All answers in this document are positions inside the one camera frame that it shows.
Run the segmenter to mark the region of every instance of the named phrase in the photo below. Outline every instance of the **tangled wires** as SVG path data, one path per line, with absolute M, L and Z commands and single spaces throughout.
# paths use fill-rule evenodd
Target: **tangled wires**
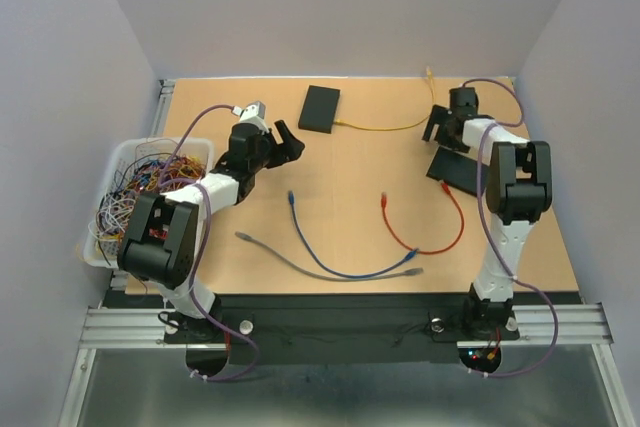
M 117 170 L 113 176 L 113 188 L 100 201 L 96 217 L 89 223 L 89 233 L 96 240 L 96 249 L 105 261 L 114 258 L 133 212 L 138 196 L 144 191 L 154 191 L 158 177 L 171 153 L 157 153 L 140 157 L 123 171 Z M 165 173 L 165 180 L 184 178 L 199 179 L 205 174 L 205 166 L 198 159 L 177 156 L 171 161 Z M 169 192 L 187 185 L 186 182 L 171 183 L 160 192 Z

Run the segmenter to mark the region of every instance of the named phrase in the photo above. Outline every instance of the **wooden table surface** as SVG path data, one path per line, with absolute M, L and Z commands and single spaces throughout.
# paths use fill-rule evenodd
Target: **wooden table surface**
M 448 91 L 463 79 L 436 79 L 436 102 L 448 105 Z M 295 272 L 252 244 L 235 237 L 246 232 L 314 272 L 323 273 L 304 250 L 291 221 L 287 191 L 293 190 L 302 230 L 325 264 L 346 273 L 363 274 L 387 267 L 407 252 L 387 232 L 380 194 L 396 232 L 410 245 L 437 249 L 448 245 L 459 229 L 459 217 L 439 184 L 425 176 L 436 146 L 421 140 L 424 123 L 396 132 L 364 132 L 334 126 L 330 135 L 297 129 L 307 87 L 341 89 L 337 117 L 370 126 L 417 122 L 431 109 L 424 79 L 398 78 L 232 78 L 177 82 L 164 129 L 181 136 L 204 108 L 219 103 L 245 106 L 261 100 L 270 126 L 284 119 L 306 144 L 302 157 L 264 170 L 240 205 L 214 215 L 212 234 L 198 272 L 217 293 L 466 292 L 479 271 L 487 241 L 475 198 L 454 190 L 466 228 L 449 252 L 416 256 L 406 267 L 422 267 L 416 277 L 373 282 L 327 282 Z M 505 121 L 517 119 L 517 105 L 502 89 L 475 84 L 480 111 Z M 193 136 L 214 141 L 216 158 L 226 150 L 237 120 L 226 111 L 204 117 Z M 527 136 L 526 129 L 514 133 Z M 577 290 L 558 223 L 552 211 L 542 216 L 525 245 L 519 277 L 548 291 Z M 141 292 L 131 282 L 128 292 Z

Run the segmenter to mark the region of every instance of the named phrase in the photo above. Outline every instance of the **white wall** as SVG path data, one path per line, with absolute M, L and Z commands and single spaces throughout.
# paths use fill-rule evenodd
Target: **white wall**
M 639 76 L 640 0 L 562 0 L 517 88 L 529 130 L 552 145 L 560 226 L 640 419 Z
M 559 0 L 118 0 L 162 78 L 517 73 Z
M 0 12 L 0 424 L 52 426 L 106 286 L 74 246 L 157 82 L 116 0 L 0 0 Z

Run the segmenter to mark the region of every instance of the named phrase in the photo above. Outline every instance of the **white plastic basket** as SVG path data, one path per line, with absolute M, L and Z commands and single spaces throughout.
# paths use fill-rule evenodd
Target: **white plastic basket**
M 115 182 L 114 176 L 117 171 L 123 172 L 127 168 L 127 166 L 131 165 L 141 157 L 165 153 L 170 154 L 171 152 L 173 152 L 173 149 L 176 148 L 176 142 L 178 142 L 179 140 L 179 138 L 153 137 L 127 140 L 121 143 L 115 149 L 115 151 L 111 155 L 111 158 L 109 159 L 107 170 L 105 171 L 105 175 L 100 185 L 100 190 L 98 191 L 93 214 L 95 215 L 102 197 L 106 193 L 111 192 L 116 188 L 117 184 Z M 180 149 L 179 154 L 196 157 L 200 162 L 205 164 L 206 172 L 211 170 L 211 168 L 213 167 L 214 150 L 213 142 L 211 142 L 210 140 L 187 138 L 184 144 L 182 144 L 182 148 Z M 200 224 L 198 225 L 196 249 L 200 245 L 203 226 L 203 222 L 200 222 Z M 84 258 L 84 261 L 87 264 L 96 267 L 117 269 L 118 266 L 116 264 L 116 256 L 118 253 L 118 246 L 116 242 L 113 242 L 113 244 L 109 245 L 104 242 L 102 243 L 103 250 L 111 265 L 109 265 L 109 263 L 105 261 L 102 253 L 96 245 L 96 242 L 96 239 L 93 238 L 93 236 L 91 236 L 88 231 L 86 231 L 84 248 L 82 250 L 82 257 Z

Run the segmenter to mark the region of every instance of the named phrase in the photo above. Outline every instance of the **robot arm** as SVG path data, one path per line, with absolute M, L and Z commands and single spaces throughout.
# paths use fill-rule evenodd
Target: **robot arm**
M 227 152 L 198 181 L 208 194 L 211 214 L 242 202 L 260 170 L 297 160 L 304 150 L 282 120 L 275 122 L 282 139 L 276 142 L 261 102 L 238 111 L 240 119 L 231 129 Z M 191 300 L 190 288 L 205 310 L 210 311 L 215 301 L 215 294 L 197 277 L 192 287 L 189 283 L 198 222 L 206 216 L 203 207 L 203 192 L 194 186 L 164 195 L 142 193 L 118 251 L 120 269 L 152 282 L 177 311 L 196 319 L 203 315 Z
M 440 145 L 465 153 L 482 148 L 482 158 L 489 164 L 485 198 L 495 249 L 487 246 L 471 287 L 466 317 L 470 323 L 505 325 L 511 316 L 513 276 L 518 272 L 522 248 L 540 215 L 551 206 L 549 145 L 514 135 L 494 119 L 478 115 L 478 98 L 471 87 L 451 89 L 449 109 L 433 107 L 424 140 L 431 138 L 436 126 L 435 140 Z M 496 251 L 513 275 L 505 272 Z

